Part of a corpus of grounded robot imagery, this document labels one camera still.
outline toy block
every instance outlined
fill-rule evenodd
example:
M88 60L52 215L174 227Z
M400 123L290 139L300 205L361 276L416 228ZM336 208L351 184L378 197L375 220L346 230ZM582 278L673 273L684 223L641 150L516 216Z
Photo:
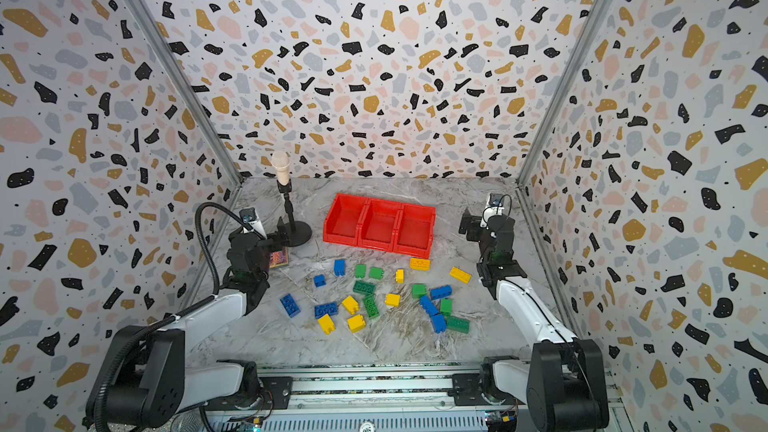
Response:
M461 270L460 268L456 268L456 267L451 269L451 277L453 277L454 279L456 279L458 281L464 282L465 284L468 284L469 283L469 279L472 278L472 276L470 274L468 274L468 273L464 272L463 270Z
M361 315L356 315L355 317L348 318L346 322L350 325L350 331L354 334L355 332L359 332L366 328L366 321L362 318Z
M358 294L363 295L370 295L375 290L376 286L374 284L369 284L368 282L363 281L355 281L355 286L352 288L352 292L357 292Z
M430 317L432 320L432 327L435 329L436 334L440 334L446 331L446 318L437 314Z
M452 331L469 333L469 321L465 318L446 317L446 326Z
M346 311L350 312L351 315L354 315L355 312L360 310L360 304L357 303L353 296L345 298L341 302L341 305L343 305Z
M423 295L427 295L427 286L424 284L414 284L411 287L411 294L413 298L419 300Z
M427 258L411 257L411 268L413 270L429 270L429 260Z
M346 275L346 261L344 259L339 258L333 263L333 273L337 277Z
M384 277L384 270L378 267L371 267L371 271L368 273L370 278L381 280Z
M399 307L400 296L398 294L387 294L384 303L389 305L389 307Z
M443 285L442 287L430 289L429 298L436 301L437 299L447 297L452 293L453 289L451 289L450 285Z
M418 300L418 302L420 303L420 305L424 309L424 312L427 312L427 315L429 315L430 317L433 316L433 315L439 315L440 314L440 311L437 310L437 307L435 307L435 305L432 303L431 300L429 300L429 297L427 297L426 295L422 296Z
M453 301L449 298L444 298L440 301L440 313L443 315L450 315L453 312Z
M298 315L299 312L301 312L301 309L299 309L299 306L296 305L296 302L293 301L293 297L291 297L290 294L283 297L280 300L280 303L283 304L283 307L288 313L288 317L290 318L294 318Z
M317 323L320 324L322 331L325 332L326 335L330 335L331 332L336 330L336 326L333 324L333 320L331 320L331 317L328 314L317 319Z
M366 307L368 318L379 317L379 308L376 306L376 300L372 295L367 295L366 298L362 300L362 304Z
M339 308L335 303L315 305L315 318L321 318L323 315L336 315L339 313Z

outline marble floor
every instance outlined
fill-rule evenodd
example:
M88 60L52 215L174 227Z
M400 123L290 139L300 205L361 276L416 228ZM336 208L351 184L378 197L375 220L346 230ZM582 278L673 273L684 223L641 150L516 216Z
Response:
M271 269L270 288L259 307L199 344L188 357L188 365L210 364L224 358L254 360L260 365L317 365L477 362L487 356L504 354L524 357L527 346L518 327L477 280L478 245L466 242L465 237L457 233L465 208L479 214L489 192L509 193L514 198L511 216L516 221L514 257L528 273L544 303L559 315L514 188L513 180L501 178L294 178L291 198L296 207L296 218L312 227L312 239L305 245L289 249L289 265ZM431 269L427 272L411 270L409 257L405 255L324 243L322 224L338 192L435 206L437 220ZM282 196L273 179L249 178L245 181L234 210L254 206L262 216L266 230L274 230L278 217L284 216L284 210ZM235 224L230 221L227 235L234 229ZM229 264L226 260L228 247L224 238L214 251L214 260L221 273ZM338 258L346 260L345 277L333 274L333 262ZM371 321L363 313L366 328L352 334L346 323L350 315L340 306L339 314L332 318L336 330L326 336L314 319L314 306L340 303L352 294L355 264L384 269L383 280L366 279L376 283L376 302L381 315ZM460 283L448 275L454 266L472 274L469 284ZM406 271L404 284L395 281L398 268ZM325 275L326 286L315 287L312 278L317 274ZM454 291L453 313L472 322L470 333L447 331L435 334L428 317L411 296L412 284L426 284L427 288L450 284ZM207 275L200 281L197 298L209 294L210 290L210 276ZM301 309L294 318L288 317L280 303L280 298L288 293ZM384 305L387 293L402 296L399 308Z

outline terrazzo wallpaper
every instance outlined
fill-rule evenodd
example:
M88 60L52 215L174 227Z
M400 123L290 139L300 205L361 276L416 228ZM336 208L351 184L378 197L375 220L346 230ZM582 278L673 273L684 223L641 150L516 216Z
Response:
M235 184L120 0L0 11L0 430L84 430L112 333L177 310Z
M768 430L768 0L615 0L534 216L636 430Z
M146 0L245 176L517 176L593 0Z

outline metal frame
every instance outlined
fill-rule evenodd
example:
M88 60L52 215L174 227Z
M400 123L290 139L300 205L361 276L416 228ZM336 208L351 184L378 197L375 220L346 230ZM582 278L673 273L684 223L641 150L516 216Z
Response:
M168 74L168 78L174 84L176 91L181 96L181 99L187 104L187 108L192 113L192 117L197 123L203 137L208 141L210 148L213 149L216 159L219 161L219 165L224 170L235 184L241 184L243 177L235 168L234 161L230 154L224 148L224 143L219 139L219 134L216 132L214 125L208 119L203 106L197 99L197 96L192 92L192 85L187 80L187 76L181 70L181 66L173 58L168 48L168 44L160 34L158 24L152 17L152 13L149 12L149 8L144 0L122 0L125 7L133 15L139 28L147 38L149 46L157 56L158 61Z
M584 23L581 35L576 41L568 63L565 64L562 79L560 79L560 83L552 95L552 100L547 106L544 118L538 125L538 133L528 148L528 155L525 157L525 162L518 175L518 184L525 184L533 174L537 164L536 158L542 153L544 144L549 138L548 130L552 128L554 121L560 115L559 111L562 108L563 102L568 97L571 85L573 85L574 80L579 75L579 67L584 62L587 54L589 54L592 44L600 31L600 26L602 26L605 18L610 13L610 6L613 2L614 0L594 0L594 5L592 5L587 21Z

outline blue lego brick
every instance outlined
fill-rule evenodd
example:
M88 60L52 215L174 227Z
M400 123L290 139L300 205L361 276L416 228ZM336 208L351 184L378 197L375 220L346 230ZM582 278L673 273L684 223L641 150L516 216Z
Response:
M421 304L422 308L424 309L424 312L427 312L427 315L430 317L433 315L437 315L440 313L439 310L437 310L437 307L432 303L431 300L429 300L429 297L426 295L423 295L418 302Z
M433 315L430 317L432 320L432 327L435 329L436 334L446 331L446 318L441 314Z
M293 297L290 296L290 294L286 295L280 300L280 303L283 304L283 307L285 308L286 312L288 313L288 317L294 318L298 315L301 310L299 309L299 306L296 305L296 303L293 301Z
M337 315L338 313L339 308L333 302L330 304L315 305L315 319L321 318L325 314Z
M442 287L430 289L429 298L433 301L436 301L439 298L447 297L452 293L453 289L451 289L450 285L443 285Z
M333 273L336 274L337 277L346 275L346 261L343 259L337 259L333 263Z

